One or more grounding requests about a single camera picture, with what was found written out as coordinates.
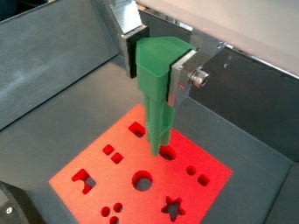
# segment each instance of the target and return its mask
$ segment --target red board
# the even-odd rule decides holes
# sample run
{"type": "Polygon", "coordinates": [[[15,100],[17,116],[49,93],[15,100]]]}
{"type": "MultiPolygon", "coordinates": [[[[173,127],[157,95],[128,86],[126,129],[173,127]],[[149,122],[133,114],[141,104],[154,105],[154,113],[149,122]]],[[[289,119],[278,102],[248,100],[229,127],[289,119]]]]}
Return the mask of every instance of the red board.
{"type": "Polygon", "coordinates": [[[136,106],[49,181],[80,224],[197,224],[228,181],[229,168],[174,129],[150,156],[144,117],[136,106]]]}

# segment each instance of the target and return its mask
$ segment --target gray surface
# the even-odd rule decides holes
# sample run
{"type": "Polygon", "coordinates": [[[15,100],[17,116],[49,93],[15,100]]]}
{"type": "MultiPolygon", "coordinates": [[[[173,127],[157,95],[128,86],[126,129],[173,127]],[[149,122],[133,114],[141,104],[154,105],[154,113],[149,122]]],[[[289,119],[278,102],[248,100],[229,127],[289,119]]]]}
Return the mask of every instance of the gray surface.
{"type": "Polygon", "coordinates": [[[299,76],[296,0],[137,0],[299,76]]]}
{"type": "Polygon", "coordinates": [[[293,164],[265,224],[296,224],[299,221],[299,164],[293,164]]]}
{"type": "MultiPolygon", "coordinates": [[[[49,224],[76,223],[49,178],[142,99],[120,64],[117,56],[0,132],[0,179],[49,224]]],[[[233,171],[202,223],[262,223],[290,161],[189,98],[173,127],[233,171]]]]}
{"type": "Polygon", "coordinates": [[[297,162],[299,80],[228,49],[204,71],[209,80],[190,97],[297,162]]]}
{"type": "Polygon", "coordinates": [[[138,11],[142,24],[149,27],[149,37],[176,37],[185,42],[190,41],[190,31],[182,29],[178,25],[172,24],[145,11],[138,11]]]}
{"type": "Polygon", "coordinates": [[[92,0],[5,20],[0,48],[0,129],[117,54],[92,0]]]}
{"type": "Polygon", "coordinates": [[[173,126],[233,171],[202,223],[264,223],[292,162],[190,99],[173,126]]]}

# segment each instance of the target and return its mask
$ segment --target gray floor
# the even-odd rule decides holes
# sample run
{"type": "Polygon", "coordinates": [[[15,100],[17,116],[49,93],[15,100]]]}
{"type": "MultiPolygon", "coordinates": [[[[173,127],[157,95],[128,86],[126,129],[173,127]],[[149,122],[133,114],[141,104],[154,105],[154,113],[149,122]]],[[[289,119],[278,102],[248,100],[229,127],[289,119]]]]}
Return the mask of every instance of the gray floor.
{"type": "MultiPolygon", "coordinates": [[[[141,99],[114,57],[0,132],[0,179],[46,223],[76,223],[49,178],[141,99]]],[[[173,127],[233,171],[202,223],[262,223],[292,162],[192,99],[173,127]]]]}

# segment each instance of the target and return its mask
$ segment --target black object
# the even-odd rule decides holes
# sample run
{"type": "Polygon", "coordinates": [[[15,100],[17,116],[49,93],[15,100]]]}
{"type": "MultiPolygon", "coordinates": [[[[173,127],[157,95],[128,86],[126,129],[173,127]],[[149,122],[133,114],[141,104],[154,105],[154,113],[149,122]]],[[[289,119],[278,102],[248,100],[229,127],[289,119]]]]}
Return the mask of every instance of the black object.
{"type": "Polygon", "coordinates": [[[0,0],[0,21],[13,16],[15,10],[15,0],[0,0]]]}
{"type": "Polygon", "coordinates": [[[0,181],[0,224],[45,223],[22,189],[0,181]]]}

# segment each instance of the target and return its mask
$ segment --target bolt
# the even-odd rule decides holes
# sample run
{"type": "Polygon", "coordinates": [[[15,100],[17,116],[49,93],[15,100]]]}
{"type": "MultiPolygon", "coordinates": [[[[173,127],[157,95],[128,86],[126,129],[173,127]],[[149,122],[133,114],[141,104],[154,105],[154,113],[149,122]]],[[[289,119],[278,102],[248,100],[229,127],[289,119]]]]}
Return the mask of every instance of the bolt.
{"type": "Polygon", "coordinates": [[[194,72],[190,74],[190,84],[196,87],[200,88],[204,86],[204,84],[206,83],[206,80],[209,78],[209,75],[202,72],[201,70],[194,70],[194,72]]]}
{"type": "Polygon", "coordinates": [[[9,214],[11,211],[13,211],[13,209],[11,209],[10,207],[7,207],[7,208],[5,209],[5,213],[6,213],[6,214],[9,214]]]}

